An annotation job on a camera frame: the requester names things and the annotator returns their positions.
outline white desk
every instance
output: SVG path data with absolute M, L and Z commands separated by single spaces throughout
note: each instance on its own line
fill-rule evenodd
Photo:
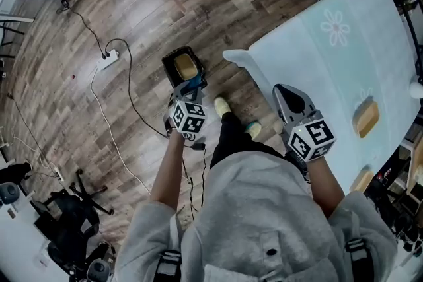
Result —
M 38 217 L 23 194 L 0 208 L 0 269 L 13 282 L 68 282 L 69 276 L 47 254 L 48 240 L 34 225 Z
M 413 51 L 392 0 L 322 0 L 248 51 L 223 56 L 247 69 L 272 107 L 277 83 L 310 96 L 338 138 L 326 158 L 347 192 L 362 168 L 376 173 L 386 163 L 419 111 L 408 94 Z M 360 139 L 352 116 L 369 96 L 380 119 Z

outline cord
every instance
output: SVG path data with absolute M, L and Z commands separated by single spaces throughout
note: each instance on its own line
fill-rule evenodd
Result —
M 203 161 L 204 161 L 204 167 L 203 167 L 203 174 L 201 175 L 202 177 L 202 193 L 201 193 L 201 206 L 203 207 L 203 202 L 204 202 L 204 173 L 206 172 L 206 149 L 204 149 L 204 153 L 203 153 Z
M 57 174 L 54 170 L 52 170 L 52 166 L 53 166 L 54 168 L 56 168 L 56 165 L 55 165 L 54 163 L 49 162 L 49 161 L 47 160 L 47 157 L 46 157 L 46 155 L 43 153 L 43 151 L 42 151 L 42 149 L 41 149 L 40 145 L 39 145 L 39 144 L 38 144 L 38 142 L 37 142 L 37 139 L 35 138 L 34 134 L 32 133 L 31 129 L 29 128 L 28 124 L 26 123 L 26 121 L 25 121 L 25 119 L 24 119 L 24 117 L 23 117 L 23 115 L 22 115 L 22 112 L 20 111 L 20 108 L 19 108 L 19 106 L 18 106 L 18 103 L 17 103 L 17 102 L 16 102 L 16 100 L 15 100 L 15 98 L 14 98 L 14 97 L 13 97 L 13 95 L 12 95 L 12 94 L 10 94 L 10 93 L 8 93 L 8 94 L 7 94 L 7 97 L 8 97 L 9 99 L 11 99 L 11 100 L 15 103 L 15 106 L 16 106 L 16 108 L 17 108 L 17 110 L 18 110 L 19 116 L 20 116 L 21 120 L 23 121 L 24 125 L 26 126 L 26 128 L 28 129 L 29 134 L 31 134 L 31 137 L 32 137 L 32 138 L 33 138 L 33 140 L 35 141 L 35 144 L 37 145 L 37 147 L 38 147 L 38 150 L 39 150 L 39 151 L 37 151 L 36 149 L 33 149 L 32 147 L 30 147 L 29 145 L 27 145 L 27 144 L 26 144 L 26 143 L 25 143 L 22 139 L 19 139 L 18 137 L 15 137 L 15 133 L 14 133 L 13 129 L 11 129 L 11 133 L 12 133 L 12 138 L 13 138 L 13 141 L 12 141 L 12 143 L 11 143 L 9 146 L 13 145 L 13 143 L 15 142 L 15 140 L 18 140 L 18 141 L 20 141 L 23 145 L 27 146 L 27 147 L 28 147 L 31 151 L 33 151 L 33 152 L 35 152 L 35 153 L 38 153 L 38 160 L 40 161 L 41 166 L 42 166 L 43 168 L 45 168 L 45 169 L 50 169 L 50 171 L 51 171 L 51 172 L 53 173 L 53 175 L 54 175 L 54 176 L 49 176 L 49 175 L 48 175 L 48 174 L 46 174 L 46 173 L 36 172 L 37 174 L 39 174 L 39 175 L 40 175 L 40 179 L 41 179 L 41 175 L 49 176 L 49 177 L 52 177 L 52 178 L 57 178 L 57 179 L 58 179 L 59 184 L 62 186 L 62 188 L 63 188 L 63 189 L 65 189 L 65 186 L 64 186 L 64 185 L 60 182 L 60 179 L 59 179 L 58 174 Z M 47 166 L 44 166 L 44 164 L 43 164 L 43 162 L 42 162 L 42 159 L 41 159 L 41 155 L 44 157 L 44 160 L 46 161 L 46 163 L 48 163 L 48 165 L 47 165 Z
M 134 101 L 133 101 L 133 99 L 132 99 L 132 96 L 131 96 L 131 73 L 132 73 L 132 53 L 131 53 L 131 49 L 130 49 L 130 46 L 129 46 L 129 44 L 128 44 L 128 42 L 125 40 L 125 39 L 121 39 L 121 38 L 114 38 L 114 39 L 111 39 L 107 44 L 106 44 L 106 47 L 104 48 L 104 51 L 102 50 L 102 48 L 101 48 L 101 44 L 100 44 L 100 40 L 98 39 L 98 36 L 95 34 L 95 32 L 91 29 L 91 28 L 89 28 L 88 27 L 88 25 L 87 25 L 87 23 L 85 22 L 85 20 L 84 20 L 84 18 L 83 18 L 83 16 L 81 15 L 81 14 L 79 14 L 78 12 L 76 12 L 76 11 L 74 11 L 72 8 L 71 8 L 71 6 L 70 5 L 68 5 L 67 6 L 68 8 L 69 8 L 69 10 L 72 12 L 72 13 L 75 13 L 76 15 L 78 15 L 80 18 L 81 18 L 81 20 L 82 20 L 82 22 L 83 22 L 83 24 L 84 24 L 84 26 L 85 26 L 85 28 L 86 29 L 88 29 L 93 35 L 94 35 L 94 37 L 96 38 L 96 41 L 97 41 L 97 44 L 98 44 L 98 48 L 99 48 L 99 50 L 100 50 L 100 52 L 101 52 L 101 55 L 102 55 L 102 58 L 103 59 L 106 59 L 106 56 L 108 56 L 109 55 L 109 53 L 108 53 L 108 51 L 107 51 L 107 47 L 112 43 L 112 42 L 115 42 L 115 41 L 119 41 L 119 42 L 123 42 L 124 44 L 125 44 L 125 46 L 126 46 L 126 48 L 128 49 L 128 53 L 129 53 L 129 55 L 130 55 L 130 67 L 129 67 L 129 72 L 128 72 L 128 96 L 129 96 L 129 99 L 130 99 L 130 102 L 131 102 L 131 106 L 132 106 L 132 108 L 134 109 L 134 111 L 136 112 L 136 114 L 139 116 L 139 118 L 141 119 L 141 121 L 148 127 L 148 128 L 150 128 L 151 130 L 153 130 L 156 134 L 158 134 L 158 135 L 160 135 L 161 137 L 164 137 L 165 139 L 168 139 L 169 140 L 169 138 L 167 137 L 167 135 L 165 135 L 164 133 L 161 133 L 160 131 L 158 131 L 157 129 L 155 129 L 152 125 L 150 125 L 145 119 L 144 119 L 144 117 L 138 112 L 138 110 L 137 110 L 137 108 L 135 107 L 135 104 L 134 104 Z M 148 188 L 145 186 L 145 184 L 135 175 L 135 174 L 133 174 L 129 169 L 128 169 L 128 167 L 126 166 L 126 164 L 125 164 L 125 162 L 124 162 L 124 160 L 123 160 L 123 158 L 122 158 L 122 156 L 121 156 L 121 154 L 120 154 L 120 151 L 119 151 L 119 148 L 118 148 L 118 146 L 117 146 L 117 144 L 116 144 L 116 142 L 115 142 L 115 140 L 114 140 L 114 138 L 113 138 L 113 134 L 112 134 L 112 129 L 111 129 L 111 126 L 110 126 L 110 124 L 109 124 L 109 122 L 108 122 L 108 120 L 107 120 L 107 117 L 105 116 L 105 114 L 104 114 L 104 111 L 103 111 L 103 109 L 102 109 L 102 106 L 101 106 L 101 103 L 100 103 L 100 100 L 98 99 L 98 97 L 97 97 L 97 95 L 94 93 L 94 91 L 93 91 L 93 81 L 94 81 L 94 77 L 95 77 L 95 75 L 96 75 L 96 73 L 97 73 L 97 71 L 98 71 L 98 69 L 95 69 L 95 72 L 94 72 L 94 75 L 93 75 L 93 78 L 91 79 L 91 83 L 90 83 L 90 89 L 91 89 L 91 92 L 92 92 L 92 94 L 94 95 L 94 97 L 96 98 L 96 101 L 98 102 L 98 105 L 100 106 L 100 110 L 101 110 L 101 112 L 102 112 L 102 115 L 103 115 L 103 118 L 104 118 L 104 120 L 106 121 L 106 123 L 107 123 L 107 125 L 108 125 L 108 128 L 109 128 L 109 132 L 110 132 L 110 136 L 112 137 L 112 140 L 113 140 L 113 143 L 114 143 L 114 146 L 116 147 L 116 150 L 117 150 L 117 152 L 118 152 L 118 154 L 119 154 L 119 157 L 120 157 L 120 160 L 122 161 L 122 163 L 123 163 L 123 165 L 124 165 L 124 167 L 125 167 L 125 169 L 134 177 L 134 178 L 136 178 L 142 185 L 143 185 L 143 187 L 148 191 L 148 193 L 150 194 L 150 191 L 148 190 Z M 190 135 L 190 137 L 188 138 L 188 140 L 189 141 L 194 141 L 195 140 L 195 135 Z M 202 192 L 202 206 L 203 206 L 203 201 L 204 201 L 204 172 L 205 172 L 205 170 L 206 170 L 206 159 L 205 159 L 205 155 L 206 155 L 206 146 L 205 146 L 205 144 L 204 143 L 198 143 L 198 144 L 193 144 L 193 145 L 191 145 L 191 146 L 187 146 L 187 145 L 184 145 L 184 147 L 186 147 L 186 148 L 191 148 L 191 149 L 193 149 L 193 150 L 195 150 L 195 151 L 199 151 L 199 150 L 204 150 L 204 153 L 203 153 L 203 160 L 204 160 L 204 168 L 203 168 L 203 174 L 202 174 L 202 188 L 203 188 L 203 192 Z M 184 167 L 184 173 L 185 173 L 185 176 L 183 176 L 182 175 L 182 177 L 184 178 L 184 179 L 186 179 L 186 181 L 190 184 L 190 186 L 191 186 L 191 189 L 190 189 L 190 207 L 191 207 L 191 215 L 192 215 L 192 219 L 194 219 L 194 213 L 193 213 L 193 209 L 196 211 L 196 212 L 198 212 L 198 210 L 194 207 L 194 204 L 192 203 L 192 192 L 193 192 L 193 190 L 194 190 L 194 182 L 193 182 L 193 180 L 192 180 L 192 177 L 191 176 L 189 176 L 188 175 L 188 172 L 186 171 L 186 167 L 185 167 L 185 163 L 184 163 L 184 160 L 182 159 L 182 164 L 183 164 L 183 167 Z
M 131 172 L 130 171 L 130 169 L 126 166 L 126 163 L 125 163 L 125 161 L 123 160 L 123 158 L 122 158 L 122 156 L 121 156 L 121 154 L 120 154 L 120 151 L 119 151 L 119 147 L 117 146 L 117 144 L 116 144 L 116 142 L 115 142 L 115 140 L 114 140 L 114 138 L 113 138 L 113 133 L 112 133 L 112 128 L 111 128 L 111 126 L 110 126 L 110 123 L 108 122 L 108 120 L 107 120 L 107 118 L 106 118 L 106 116 L 104 115 L 104 111 L 103 111 L 103 107 L 101 106 L 101 103 L 100 103 L 100 100 L 98 99 L 98 97 L 97 97 L 97 95 L 94 93 L 94 91 L 93 91 L 93 81 L 94 81 L 94 77 L 95 77 L 95 75 L 97 74 L 97 71 L 98 71 L 98 69 L 96 68 L 95 69 L 95 72 L 94 72 L 94 75 L 93 75 L 93 78 L 91 79 L 91 83 L 90 83 L 90 89 L 91 89 L 91 93 L 94 95 L 94 97 L 95 97 L 95 99 L 97 100 L 97 102 L 98 102 L 98 105 L 100 106 L 100 110 L 101 110 L 101 114 L 103 115 L 103 118 L 104 118 L 104 120 L 106 121 L 106 123 L 107 123 L 107 126 L 108 126 L 108 130 L 109 130 L 109 132 L 110 132 L 110 136 L 112 137 L 112 140 L 113 140 L 113 144 L 114 144 L 114 146 L 116 147 L 116 150 L 117 150 L 117 152 L 118 152 L 118 155 L 119 155 L 119 157 L 120 157 L 120 160 L 122 161 L 122 164 L 124 164 L 124 167 L 125 167 L 125 169 L 128 171 L 128 173 L 130 173 L 135 179 L 137 179 L 138 181 L 139 181 L 139 183 L 141 184 L 141 185 L 143 185 L 143 187 L 145 188 L 145 190 L 147 190 L 147 192 L 148 192 L 148 194 L 151 194 L 151 192 L 149 191 L 149 189 L 147 188 L 147 186 L 144 184 L 144 182 L 142 182 L 142 180 L 140 179 L 140 178 L 138 178 L 133 172 Z
M 105 52 L 106 52 L 106 54 L 108 54 L 108 51 L 107 51 L 107 47 L 112 43 L 112 42 L 114 42 L 114 41 L 120 41 L 120 42 L 123 42 L 124 44 L 125 44 L 125 46 L 126 46 L 126 49 L 128 50 L 128 53 L 129 53 L 129 55 L 130 55 L 130 69 L 129 69 L 129 73 L 128 73 L 128 96 L 129 96 L 129 98 L 130 98 L 130 102 L 131 102 L 131 105 L 132 105 L 132 108 L 135 110 L 135 112 L 136 112 L 136 114 L 139 116 L 139 118 L 141 119 L 141 121 L 148 127 L 148 128 L 150 128 L 150 129 L 152 129 L 154 132 L 156 132 L 158 135 L 161 135 L 162 137 L 164 137 L 165 139 L 167 139 L 167 140 L 169 140 L 169 138 L 167 137 L 167 135 L 165 135 L 164 133 L 161 133 L 160 131 L 158 131 L 157 129 L 155 129 L 152 125 L 150 125 L 147 121 L 145 121 L 145 119 L 144 119 L 144 117 L 138 112 L 138 110 L 137 110 L 137 108 L 135 107 L 135 104 L 134 104 L 134 101 L 132 100 L 132 95 L 131 95 L 131 73 L 132 73 L 132 53 L 131 53 L 131 49 L 130 49 L 130 46 L 129 46 L 129 44 L 128 44 L 128 42 L 125 40 L 125 39 L 121 39 L 121 38 L 114 38 L 114 39 L 111 39 L 107 44 L 106 44 L 106 47 L 105 47 Z M 189 137 L 188 138 L 188 140 L 189 141 L 193 141 L 193 140 L 195 140 L 195 135 L 194 135 L 194 138 L 192 138 L 192 137 Z M 187 145 L 184 145 L 184 147 L 186 147 L 186 148 L 191 148 L 191 149 L 194 149 L 194 150 L 197 150 L 197 149 L 195 149 L 195 148 L 193 148 L 193 146 L 194 145 L 192 145 L 192 146 L 187 146 Z
M 184 158 L 182 158 L 182 165 L 184 167 L 185 176 L 187 178 L 189 178 L 188 183 L 191 186 L 191 188 L 190 188 L 190 208 L 191 208 L 191 216 L 192 216 L 192 219 L 194 220 L 194 212 L 192 210 L 195 210 L 198 213 L 198 210 L 194 207 L 194 203 L 192 202 L 192 191 L 194 190 L 194 182 L 192 181 L 192 177 L 188 175 L 188 172 L 187 172 L 186 167 L 185 167 Z
M 89 28 L 89 26 L 88 26 L 88 25 L 87 25 L 87 23 L 85 22 L 84 17 L 83 17 L 81 14 L 79 14 L 77 11 L 74 11 L 74 10 L 72 9 L 72 7 L 71 7 L 69 4 L 67 5 L 67 8 L 68 8 L 68 9 L 69 9 L 72 13 L 75 13 L 77 16 L 79 16 L 79 17 L 81 18 L 82 23 L 84 24 L 85 28 L 86 28 L 88 31 L 90 31 L 91 33 L 93 33 L 93 36 L 95 37 L 95 40 L 97 41 L 98 48 L 99 48 L 99 49 L 100 49 L 100 51 L 101 51 L 101 56 L 102 56 L 102 58 L 103 58 L 103 59 L 106 59 L 106 56 L 105 56 L 105 54 L 103 53 L 103 50 L 101 49 L 100 39 L 98 39 L 98 36 L 95 34 L 95 32 L 94 32 L 91 28 Z

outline office chair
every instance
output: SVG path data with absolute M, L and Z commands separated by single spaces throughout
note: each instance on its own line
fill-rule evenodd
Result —
M 51 241 L 47 247 L 48 255 L 69 274 L 69 281 L 72 282 L 85 279 L 90 264 L 95 259 L 103 259 L 109 249 L 108 244 L 102 243 L 87 257 L 88 239 L 98 233 L 100 224 L 95 208 L 113 214 L 113 210 L 107 211 L 92 200 L 93 196 L 104 192 L 106 188 L 88 194 L 79 176 L 81 173 L 82 170 L 77 171 L 81 192 L 76 190 L 75 184 L 71 185 L 71 190 L 78 196 L 70 195 L 63 189 L 52 192 L 51 198 L 43 203 L 34 202 L 40 214 L 35 225 Z M 48 208 L 53 201 L 61 211 L 58 220 L 53 218 Z
M 5 37 L 5 31 L 11 31 L 20 35 L 25 35 L 24 32 L 21 32 L 20 30 L 15 30 L 13 28 L 7 27 L 4 24 L 7 24 L 8 22 L 14 22 L 14 20 L 0 20 L 0 47 L 3 46 L 8 46 L 11 45 L 13 42 L 12 41 L 8 41 L 8 42 L 4 42 L 4 37 Z M 0 54 L 0 57 L 6 57 L 9 59 L 14 59 L 15 57 L 13 55 L 6 55 L 6 54 Z

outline power strip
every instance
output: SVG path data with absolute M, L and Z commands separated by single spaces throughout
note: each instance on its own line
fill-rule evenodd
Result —
M 56 166 L 54 166 L 54 171 L 57 173 L 57 175 L 59 176 L 59 180 L 60 181 L 62 181 L 62 182 L 64 182 L 65 181 L 65 178 L 63 177 L 63 175 L 61 174 L 61 172 L 60 172 L 60 169 L 58 168 L 58 167 L 56 167 Z
M 107 67 L 112 65 L 114 62 L 119 60 L 119 52 L 116 51 L 115 49 L 109 51 L 109 54 L 110 54 L 109 57 L 107 57 L 106 59 L 101 58 L 97 62 L 97 68 L 98 68 L 99 71 L 106 69 Z

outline white cable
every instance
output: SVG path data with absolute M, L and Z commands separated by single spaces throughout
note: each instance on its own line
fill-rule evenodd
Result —
M 106 115 L 104 115 L 104 111 L 103 111 L 103 107 L 101 106 L 101 103 L 100 103 L 100 100 L 97 98 L 97 95 L 94 93 L 94 91 L 93 91 L 93 81 L 94 81 L 94 77 L 95 77 L 95 75 L 97 74 L 97 71 L 98 71 L 98 68 L 96 68 L 95 69 L 95 72 L 94 72 L 94 75 L 93 75 L 93 78 L 91 79 L 91 84 L 90 84 L 90 89 L 91 89 L 91 93 L 94 95 L 94 97 L 95 97 L 95 99 L 97 100 L 97 102 L 98 102 L 98 105 L 100 106 L 100 110 L 101 110 L 101 114 L 103 115 L 103 118 L 104 118 L 104 120 L 106 121 L 106 123 L 107 123 L 107 126 L 108 126 L 108 130 L 109 130 L 109 132 L 110 132 L 110 136 L 112 137 L 112 140 L 113 140 L 113 144 L 114 144 L 114 146 L 116 147 L 116 150 L 117 150 L 117 152 L 118 152 L 118 155 L 119 155 L 119 157 L 120 157 L 120 160 L 122 161 L 122 163 L 124 164 L 124 167 L 125 167 L 125 169 L 128 171 L 128 173 L 130 173 L 135 179 L 137 179 L 138 181 L 139 181 L 139 183 L 140 184 L 142 184 L 143 185 L 143 187 L 145 188 L 145 190 L 147 190 L 147 192 L 148 192 L 148 194 L 151 194 L 151 192 L 149 191 L 149 189 L 147 188 L 147 186 L 144 184 L 144 182 L 142 182 L 142 180 L 140 179 L 140 178 L 138 178 L 133 172 L 131 172 L 130 170 L 129 170 L 129 168 L 126 166 L 126 164 L 125 164 L 125 161 L 123 160 L 123 158 L 122 158 L 122 156 L 121 156 L 121 154 L 120 154 L 120 151 L 119 151 L 119 148 L 118 148 L 118 146 L 117 146 L 117 144 L 116 144 L 116 142 L 115 142 L 115 140 L 114 140 L 114 138 L 113 138 L 113 133 L 112 133 L 112 128 L 111 128 L 111 126 L 110 126 L 110 124 L 109 124 L 109 122 L 108 122 L 108 120 L 107 120 L 107 118 L 106 118 Z
M 9 146 L 13 145 L 13 143 L 15 142 L 15 140 L 18 140 L 21 143 L 23 143 L 25 146 L 27 146 L 31 151 L 35 152 L 38 155 L 38 160 L 40 161 L 40 164 L 41 164 L 41 166 L 43 168 L 52 170 L 51 166 L 53 166 L 53 168 L 56 167 L 56 165 L 54 163 L 52 163 L 52 162 L 48 163 L 47 166 L 44 166 L 44 163 L 42 163 L 42 159 L 41 159 L 41 152 L 38 151 L 37 149 L 33 149 L 32 147 L 28 146 L 22 139 L 19 139 L 18 137 L 15 137 L 15 133 L 13 132 L 13 129 L 11 129 L 11 132 L 12 132 L 13 142 Z

